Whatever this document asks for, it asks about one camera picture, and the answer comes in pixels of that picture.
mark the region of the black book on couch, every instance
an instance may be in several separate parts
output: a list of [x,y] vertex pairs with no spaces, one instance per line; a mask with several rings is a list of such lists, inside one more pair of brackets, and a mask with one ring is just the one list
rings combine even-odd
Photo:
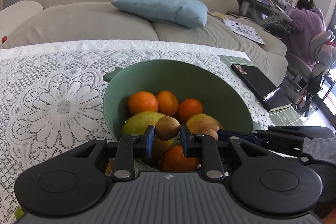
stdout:
[[231,68],[268,112],[291,106],[291,102],[280,88],[276,87],[257,67],[232,64]]

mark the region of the person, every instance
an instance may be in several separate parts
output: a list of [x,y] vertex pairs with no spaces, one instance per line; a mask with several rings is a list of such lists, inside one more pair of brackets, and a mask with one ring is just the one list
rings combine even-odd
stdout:
[[311,60],[309,54],[310,42],[316,35],[326,31],[321,9],[316,8],[313,0],[299,0],[288,16],[298,31],[289,36],[281,35],[281,41],[287,46],[287,52],[301,58],[307,65],[314,65],[315,60]]

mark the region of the sofa armrest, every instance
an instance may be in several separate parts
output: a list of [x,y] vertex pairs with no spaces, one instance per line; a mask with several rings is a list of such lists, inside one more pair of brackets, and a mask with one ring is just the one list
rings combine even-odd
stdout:
[[9,37],[32,17],[43,11],[41,4],[35,1],[19,1],[0,11],[0,39]]

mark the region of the sticker on notebook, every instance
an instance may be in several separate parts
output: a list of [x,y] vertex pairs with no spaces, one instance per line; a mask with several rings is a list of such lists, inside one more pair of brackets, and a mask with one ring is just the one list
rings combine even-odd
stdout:
[[234,65],[236,67],[237,70],[239,70],[239,72],[243,75],[246,75],[247,72],[244,71],[244,69],[240,66],[240,65]]

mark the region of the white lace tablecloth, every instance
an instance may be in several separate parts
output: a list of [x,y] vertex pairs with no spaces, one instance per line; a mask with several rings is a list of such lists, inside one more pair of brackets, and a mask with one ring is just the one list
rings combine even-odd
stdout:
[[243,98],[254,121],[265,109],[221,62],[222,49],[174,42],[76,41],[0,50],[0,223],[13,221],[16,177],[25,169],[98,136],[105,126],[102,76],[150,59],[195,64],[218,75]]

